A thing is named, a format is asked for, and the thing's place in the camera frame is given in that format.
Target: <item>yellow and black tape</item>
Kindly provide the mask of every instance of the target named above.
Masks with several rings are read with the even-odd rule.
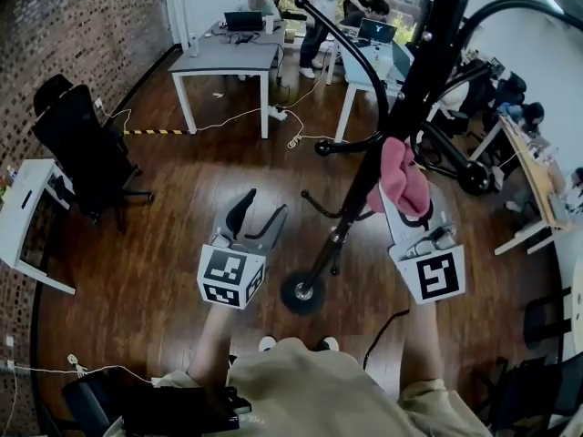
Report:
[[[189,131],[182,129],[129,129],[124,135],[189,135]]]

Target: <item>pink cloth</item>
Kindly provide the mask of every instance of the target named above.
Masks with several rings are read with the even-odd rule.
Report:
[[[384,141],[380,184],[384,194],[406,216],[419,218],[429,211],[427,178],[415,165],[413,150],[395,137]],[[374,212],[384,212],[378,187],[374,187],[367,200]]]

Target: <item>window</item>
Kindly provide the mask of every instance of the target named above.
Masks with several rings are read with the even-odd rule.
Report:
[[[294,29],[297,35],[305,34],[305,13],[294,3],[295,0],[281,0],[281,16],[288,21],[288,28]],[[429,0],[385,0],[391,7],[388,24],[397,27],[394,39],[399,44],[417,42],[421,35],[425,20],[429,15],[431,2]],[[338,2],[336,23],[344,18],[343,0]]]

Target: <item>beige shirt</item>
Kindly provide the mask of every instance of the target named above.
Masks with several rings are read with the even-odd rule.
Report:
[[[251,403],[231,436],[489,436],[487,428],[441,380],[408,387],[399,402],[348,354],[312,352],[298,339],[272,350],[238,358],[228,384]],[[172,372],[158,386],[196,387],[184,372]],[[121,421],[106,437],[121,437]]]

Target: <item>brick wall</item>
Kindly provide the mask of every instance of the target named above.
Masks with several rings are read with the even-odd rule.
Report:
[[[31,132],[33,95],[52,75],[87,84],[111,112],[172,41],[166,0],[0,0],[0,173],[24,158],[49,157]],[[25,251],[40,261],[51,205],[41,201]],[[15,334],[17,362],[28,363],[36,283],[0,262],[0,359]],[[27,374],[7,435],[38,432]],[[0,370],[0,433],[14,397],[12,373]]]

